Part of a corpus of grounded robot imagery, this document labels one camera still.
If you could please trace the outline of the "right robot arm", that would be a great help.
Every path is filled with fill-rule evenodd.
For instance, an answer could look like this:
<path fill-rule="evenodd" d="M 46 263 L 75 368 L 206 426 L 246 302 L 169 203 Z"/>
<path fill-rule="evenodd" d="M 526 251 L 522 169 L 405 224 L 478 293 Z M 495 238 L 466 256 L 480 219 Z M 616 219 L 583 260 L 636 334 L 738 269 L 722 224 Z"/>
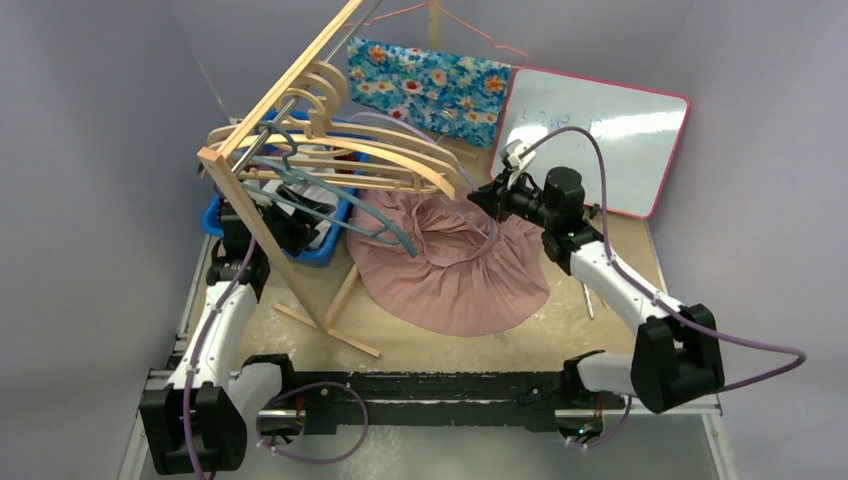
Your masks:
<path fill-rule="evenodd" d="M 594 350 L 564 362 L 561 392 L 569 404 L 584 407 L 600 392 L 610 392 L 636 397 L 651 412 L 663 413 L 723 388 L 712 312 L 648 288 L 619 261 L 584 217 L 585 190 L 577 171 L 556 167 L 542 187 L 526 174 L 514 184 L 509 177 L 502 172 L 468 199 L 494 220 L 516 216 L 540 227 L 549 260 L 598 294 L 635 335 L 631 355 Z"/>

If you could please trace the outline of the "blue-grey plastic hanger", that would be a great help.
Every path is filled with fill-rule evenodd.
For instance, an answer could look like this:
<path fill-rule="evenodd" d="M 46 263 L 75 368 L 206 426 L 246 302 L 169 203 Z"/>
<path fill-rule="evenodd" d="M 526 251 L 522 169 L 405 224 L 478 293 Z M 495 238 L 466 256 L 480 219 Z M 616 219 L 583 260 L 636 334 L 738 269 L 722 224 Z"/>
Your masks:
<path fill-rule="evenodd" d="M 290 149 L 279 159 L 270 156 L 258 156 L 257 162 L 278 175 L 263 185 L 248 181 L 242 184 L 253 200 L 269 209 L 277 207 L 285 218 L 294 225 L 282 229 L 279 240 L 281 248 L 289 255 L 297 257 L 304 251 L 321 249 L 333 227 L 347 229 L 367 238 L 390 246 L 399 246 L 412 257 L 418 255 L 418 248 L 411 237 L 395 222 L 376 208 L 368 205 L 350 187 L 332 185 L 319 176 L 312 167 L 308 170 L 296 168 L 293 160 L 302 152 L 300 144 L 282 126 L 271 121 L 259 122 L 264 133 L 278 134 L 283 144 Z M 346 214 L 340 207 L 342 203 L 357 206 L 377 220 L 376 229 L 367 230 L 346 221 Z"/>

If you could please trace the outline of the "pink garment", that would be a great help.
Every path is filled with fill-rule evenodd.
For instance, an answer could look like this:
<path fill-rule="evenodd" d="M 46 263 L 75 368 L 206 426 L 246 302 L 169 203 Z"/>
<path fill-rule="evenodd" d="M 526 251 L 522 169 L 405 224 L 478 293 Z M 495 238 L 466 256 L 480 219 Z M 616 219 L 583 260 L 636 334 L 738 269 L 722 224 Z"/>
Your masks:
<path fill-rule="evenodd" d="M 442 194 L 365 191 L 361 198 L 393 221 L 416 247 L 410 255 L 365 236 L 379 228 L 354 208 L 347 249 L 365 289 L 392 315 L 445 335 L 475 337 L 514 328 L 548 300 L 540 265 L 541 230 L 515 216 L 492 219 L 460 189 Z"/>

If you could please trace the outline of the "red polka dot skirt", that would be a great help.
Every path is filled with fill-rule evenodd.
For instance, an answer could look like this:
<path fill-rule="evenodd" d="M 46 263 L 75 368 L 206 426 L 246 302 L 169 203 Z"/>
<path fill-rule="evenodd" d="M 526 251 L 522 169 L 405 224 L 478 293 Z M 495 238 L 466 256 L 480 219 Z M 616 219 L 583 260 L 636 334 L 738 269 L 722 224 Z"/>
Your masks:
<path fill-rule="evenodd" d="M 352 151 L 348 151 L 348 150 L 342 151 L 341 149 L 334 149 L 332 151 L 332 153 L 333 153 L 333 159 L 340 161 L 340 162 L 359 163 L 360 160 L 361 160 L 361 155 L 357 152 L 352 152 Z M 346 169 L 346 168 L 335 168 L 334 172 L 337 173 L 337 174 L 354 175 L 354 174 L 358 173 L 358 170 Z"/>

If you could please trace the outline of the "grey white t-shirt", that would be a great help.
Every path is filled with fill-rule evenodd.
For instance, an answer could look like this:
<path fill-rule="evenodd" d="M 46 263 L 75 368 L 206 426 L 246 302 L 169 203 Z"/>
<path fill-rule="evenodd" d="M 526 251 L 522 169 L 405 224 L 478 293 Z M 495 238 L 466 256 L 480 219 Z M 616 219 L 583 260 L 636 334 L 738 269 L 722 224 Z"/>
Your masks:
<path fill-rule="evenodd" d="M 330 222 L 321 217 L 325 215 L 333 218 L 336 209 L 336 201 L 340 197 L 320 186 L 308 183 L 284 183 L 279 180 L 270 180 L 264 183 L 261 189 L 266 193 L 273 193 L 290 202 L 277 202 L 276 205 L 287 215 L 294 219 L 302 219 L 316 232 L 316 235 L 306 247 L 314 247 L 319 240 L 320 233 L 325 233 L 327 226 L 323 221 Z"/>

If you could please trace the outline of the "blue floral cloth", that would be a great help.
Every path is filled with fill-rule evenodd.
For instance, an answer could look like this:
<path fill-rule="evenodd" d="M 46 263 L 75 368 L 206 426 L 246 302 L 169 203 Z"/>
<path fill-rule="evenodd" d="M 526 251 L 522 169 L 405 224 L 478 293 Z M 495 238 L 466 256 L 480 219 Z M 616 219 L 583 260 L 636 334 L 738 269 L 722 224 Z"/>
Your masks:
<path fill-rule="evenodd" d="M 511 66 L 354 37 L 347 43 L 353 102 L 411 126 L 490 148 Z"/>

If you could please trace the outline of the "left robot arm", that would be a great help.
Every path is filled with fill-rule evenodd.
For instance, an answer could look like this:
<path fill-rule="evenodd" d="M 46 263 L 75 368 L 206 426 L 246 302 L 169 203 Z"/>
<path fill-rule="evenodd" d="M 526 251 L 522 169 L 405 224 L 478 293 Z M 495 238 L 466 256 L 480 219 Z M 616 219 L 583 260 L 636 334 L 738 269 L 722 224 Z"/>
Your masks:
<path fill-rule="evenodd" d="M 257 210 L 285 254 L 327 259 L 351 203 L 317 187 L 278 181 L 257 194 Z M 139 413 L 155 471 L 211 479 L 243 463 L 248 429 L 267 402 L 284 409 L 298 382 L 285 354 L 248 358 L 238 375 L 232 362 L 249 318 L 259 305 L 270 265 L 234 208 L 219 195 L 203 224 L 217 242 L 206 271 L 201 318 L 163 387 L 143 393 Z"/>

